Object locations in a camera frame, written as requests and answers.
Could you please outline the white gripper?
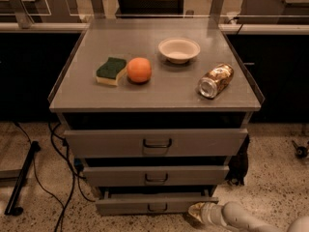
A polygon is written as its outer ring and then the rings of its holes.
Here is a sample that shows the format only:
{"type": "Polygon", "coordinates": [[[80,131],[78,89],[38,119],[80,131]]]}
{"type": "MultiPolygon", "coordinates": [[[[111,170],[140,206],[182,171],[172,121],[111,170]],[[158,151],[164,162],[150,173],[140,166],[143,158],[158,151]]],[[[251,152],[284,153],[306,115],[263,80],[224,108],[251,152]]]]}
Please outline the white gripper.
{"type": "Polygon", "coordinates": [[[188,208],[188,213],[196,218],[201,219],[206,225],[225,226],[226,221],[222,214],[223,207],[214,203],[199,202],[188,208]]]}

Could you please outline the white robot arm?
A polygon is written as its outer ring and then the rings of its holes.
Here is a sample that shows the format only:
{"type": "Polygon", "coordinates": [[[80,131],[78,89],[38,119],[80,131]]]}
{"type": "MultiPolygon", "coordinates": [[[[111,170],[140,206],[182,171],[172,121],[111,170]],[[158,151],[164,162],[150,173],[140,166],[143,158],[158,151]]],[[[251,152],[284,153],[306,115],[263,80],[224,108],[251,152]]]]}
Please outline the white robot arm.
{"type": "Polygon", "coordinates": [[[199,202],[188,208],[188,213],[205,225],[223,227],[231,232],[283,232],[248,213],[239,203],[217,205],[199,202]]]}

